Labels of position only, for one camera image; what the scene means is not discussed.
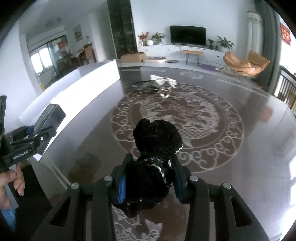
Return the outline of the person's left hand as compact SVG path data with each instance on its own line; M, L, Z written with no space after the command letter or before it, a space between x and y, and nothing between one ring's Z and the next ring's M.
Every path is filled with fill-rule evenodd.
M16 164L12 170L1 172L1 210L18 208L20 196L25 190L25 181L20 164Z

